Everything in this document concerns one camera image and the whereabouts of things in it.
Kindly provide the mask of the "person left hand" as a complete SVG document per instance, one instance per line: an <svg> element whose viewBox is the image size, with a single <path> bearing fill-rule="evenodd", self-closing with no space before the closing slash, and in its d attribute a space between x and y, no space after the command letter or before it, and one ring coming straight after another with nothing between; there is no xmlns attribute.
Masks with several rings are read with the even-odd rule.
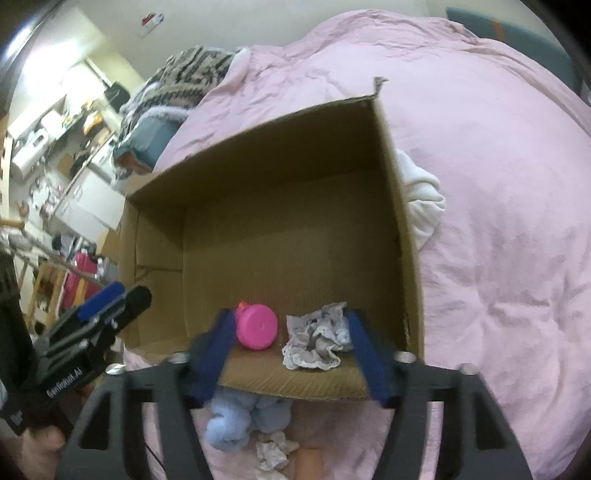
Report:
<svg viewBox="0 0 591 480"><path fill-rule="evenodd" d="M25 478L54 479L65 444L64 434L55 426L27 429L22 436L18 460L18 466Z"/></svg>

